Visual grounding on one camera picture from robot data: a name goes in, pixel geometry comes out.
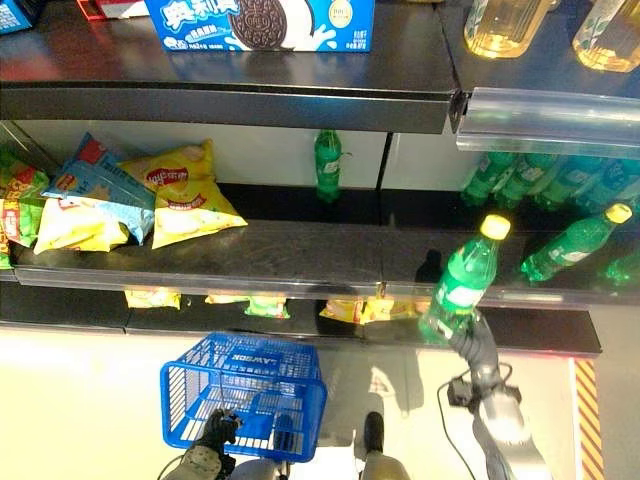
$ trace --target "potato chip bag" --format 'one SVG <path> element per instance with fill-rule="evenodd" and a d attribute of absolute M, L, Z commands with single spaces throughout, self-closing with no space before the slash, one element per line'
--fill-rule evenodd
<path fill-rule="evenodd" d="M 286 297 L 249 297 L 245 315 L 271 318 L 290 318 L 286 307 Z"/>
<path fill-rule="evenodd" d="M 204 303 L 208 303 L 210 305 L 248 302 L 248 301 L 249 301 L 249 297 L 245 297 L 241 295 L 207 295 L 207 298 L 204 299 Z"/>
<path fill-rule="evenodd" d="M 44 199 L 40 192 L 47 176 L 0 149 L 0 223 L 8 240 L 30 247 L 36 240 Z"/>
<path fill-rule="evenodd" d="M 120 162 L 118 166 L 149 190 L 157 192 L 173 185 L 178 191 L 186 187 L 189 179 L 214 177 L 213 142 L 207 139 L 202 146 L 188 145 L 160 155 Z"/>
<path fill-rule="evenodd" d="M 391 297 L 369 297 L 362 314 L 362 323 L 414 317 L 416 311 L 412 301 L 394 300 Z"/>
<path fill-rule="evenodd" d="M 57 248 L 108 252 L 126 243 L 127 229 L 96 208 L 99 203 L 89 198 L 47 199 L 34 253 Z"/>
<path fill-rule="evenodd" d="M 156 192 L 152 248 L 247 224 L 215 184 L 210 139 L 119 165 Z"/>
<path fill-rule="evenodd" d="M 164 287 L 155 290 L 125 290 L 129 308 L 173 307 L 180 310 L 181 295 Z"/>
<path fill-rule="evenodd" d="M 158 190 L 151 248 L 245 225 L 211 177 L 190 179 L 182 190 L 171 185 Z"/>
<path fill-rule="evenodd" d="M 11 268 L 9 257 L 9 239 L 4 234 L 2 223 L 0 222 L 0 270 Z"/>
<path fill-rule="evenodd" d="M 341 322 L 360 324 L 362 321 L 362 307 L 364 301 L 356 300 L 329 300 L 320 312 L 320 316 L 340 320 Z"/>
<path fill-rule="evenodd" d="M 155 195 L 118 168 L 118 161 L 114 153 L 87 133 L 43 195 L 100 200 L 95 207 L 123 223 L 142 245 L 153 226 Z"/>

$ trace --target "glass bottle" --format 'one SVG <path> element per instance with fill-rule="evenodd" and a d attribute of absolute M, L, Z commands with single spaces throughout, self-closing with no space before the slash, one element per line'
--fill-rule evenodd
<path fill-rule="evenodd" d="M 464 38 L 476 55 L 514 58 L 533 39 L 552 0 L 475 0 Z"/>
<path fill-rule="evenodd" d="M 630 72 L 640 65 L 640 0 L 598 0 L 573 39 L 587 67 Z"/>

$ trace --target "yellow chip bag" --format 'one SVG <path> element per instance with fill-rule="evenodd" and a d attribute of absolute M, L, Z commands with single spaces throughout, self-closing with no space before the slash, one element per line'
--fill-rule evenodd
<path fill-rule="evenodd" d="M 173 307 L 180 310 L 180 294 L 166 288 L 156 290 L 125 290 L 129 308 Z"/>
<path fill-rule="evenodd" d="M 362 299 L 357 300 L 329 300 L 320 312 L 320 316 L 340 320 L 341 322 L 362 322 Z"/>
<path fill-rule="evenodd" d="M 247 224 L 215 184 L 210 139 L 119 166 L 156 192 L 151 248 Z"/>
<path fill-rule="evenodd" d="M 214 177 L 213 142 L 207 139 L 201 146 L 188 145 L 160 155 L 120 162 L 118 166 L 153 192 L 169 185 L 179 191 L 190 179 Z"/>
<path fill-rule="evenodd" d="M 240 296 L 240 295 L 207 295 L 207 298 L 204 299 L 204 303 L 208 303 L 209 305 L 248 302 L 248 301 L 249 301 L 249 297 Z"/>
<path fill-rule="evenodd" d="M 34 253 L 57 248 L 108 252 L 126 243 L 129 232 L 125 226 L 95 208 L 98 202 L 88 198 L 47 199 Z"/>
<path fill-rule="evenodd" d="M 414 318 L 416 315 L 414 304 L 411 301 L 394 300 L 389 297 L 369 297 L 362 314 L 362 323 Z"/>
<path fill-rule="evenodd" d="M 211 177 L 189 179 L 182 190 L 171 186 L 158 190 L 151 248 L 246 224 Z"/>

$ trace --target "white wall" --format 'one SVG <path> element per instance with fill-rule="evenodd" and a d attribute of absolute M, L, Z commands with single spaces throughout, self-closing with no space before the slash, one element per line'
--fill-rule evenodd
<path fill-rule="evenodd" d="M 383 188 L 462 190 L 482 152 L 460 152 L 449 124 L 442 135 L 393 136 Z"/>
<path fill-rule="evenodd" d="M 25 120 L 16 122 L 62 163 L 85 132 L 128 157 L 158 153 L 186 144 L 214 141 L 220 182 L 265 185 L 315 185 L 313 142 L 317 130 L 168 122 Z M 341 183 L 374 188 L 385 133 L 339 132 L 344 156 Z"/>

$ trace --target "sprite bottle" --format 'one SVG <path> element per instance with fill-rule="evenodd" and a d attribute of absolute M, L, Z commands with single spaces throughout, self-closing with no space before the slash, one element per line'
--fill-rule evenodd
<path fill-rule="evenodd" d="M 462 200 L 469 206 L 480 206 L 487 201 L 501 175 L 516 158 L 515 153 L 488 152 L 480 161 L 471 182 L 462 191 Z"/>
<path fill-rule="evenodd" d="M 551 183 L 534 197 L 535 202 L 550 212 L 557 210 L 600 169 L 603 161 L 602 158 L 571 157 Z"/>
<path fill-rule="evenodd" d="M 611 262 L 604 275 L 617 287 L 640 285 L 640 250 Z"/>
<path fill-rule="evenodd" d="M 429 311 L 419 321 L 426 339 L 437 332 L 446 339 L 465 329 L 473 308 L 496 276 L 498 247 L 511 224 L 499 215 L 487 215 L 481 235 L 464 244 L 449 257 L 447 269 L 431 298 Z"/>
<path fill-rule="evenodd" d="M 503 208 L 515 208 L 533 185 L 551 168 L 555 155 L 527 153 L 521 155 L 507 183 L 496 193 L 496 202 Z"/>
<path fill-rule="evenodd" d="M 549 280 L 560 270 L 578 263 L 601 248 L 611 232 L 631 217 L 631 209 L 615 203 L 604 214 L 579 220 L 530 255 L 520 270 L 532 282 Z"/>
<path fill-rule="evenodd" d="M 589 213 L 601 212 L 625 188 L 640 177 L 640 161 L 615 159 L 604 168 L 598 181 L 576 197 L 576 204 Z"/>
<path fill-rule="evenodd" d="M 340 196 L 340 157 L 342 144 L 335 130 L 321 130 L 314 145 L 316 157 L 316 194 L 332 203 Z"/>

